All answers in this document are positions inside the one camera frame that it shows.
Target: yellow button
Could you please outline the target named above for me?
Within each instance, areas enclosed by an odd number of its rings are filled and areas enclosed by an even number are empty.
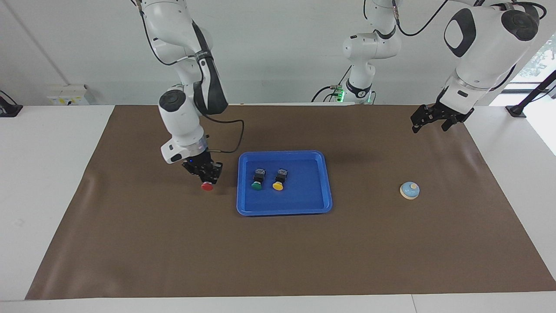
[[[278,191],[284,190],[284,185],[282,185],[282,183],[280,182],[276,182],[272,184],[272,187],[274,188],[274,190],[278,190]]]

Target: black stand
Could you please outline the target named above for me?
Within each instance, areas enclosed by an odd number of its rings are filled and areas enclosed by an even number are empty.
[[[11,105],[0,97],[0,118],[15,118],[23,108],[23,105]]]
[[[520,104],[514,106],[507,106],[506,110],[510,113],[511,116],[515,118],[526,118],[527,116],[523,114],[523,109],[531,103],[531,101],[535,100],[535,98],[540,95],[550,84],[552,84],[556,80],[556,71],[553,71],[552,74],[548,75],[547,79],[540,83],[540,85],[535,88],[535,90],[531,91],[531,93],[521,101]]]

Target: white electrical box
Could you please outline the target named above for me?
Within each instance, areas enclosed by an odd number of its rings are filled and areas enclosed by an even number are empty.
[[[50,85],[47,96],[52,105],[90,105],[94,102],[85,85]]]

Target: red button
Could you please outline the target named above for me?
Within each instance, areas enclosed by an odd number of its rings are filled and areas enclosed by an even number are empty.
[[[201,188],[203,188],[204,191],[212,191],[214,189],[211,183],[204,183],[201,185]]]

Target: white wall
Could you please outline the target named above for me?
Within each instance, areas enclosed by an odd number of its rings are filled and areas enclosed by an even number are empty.
[[[556,30],[556,1],[538,2],[551,13],[543,20],[531,56]],[[211,32],[228,100],[236,103],[309,101],[319,88],[337,83],[347,69],[343,40],[370,29],[363,18],[363,0],[188,3],[197,24]],[[417,30],[440,4],[405,1],[403,27]],[[375,62],[377,103],[436,99],[457,61],[444,44],[443,30],[463,6],[447,4],[420,36],[404,38],[399,56]],[[28,105],[47,104],[44,86],[61,84],[64,78],[88,85],[99,104],[153,104],[178,82],[173,70],[152,56],[129,0],[0,0],[0,56],[0,88]]]

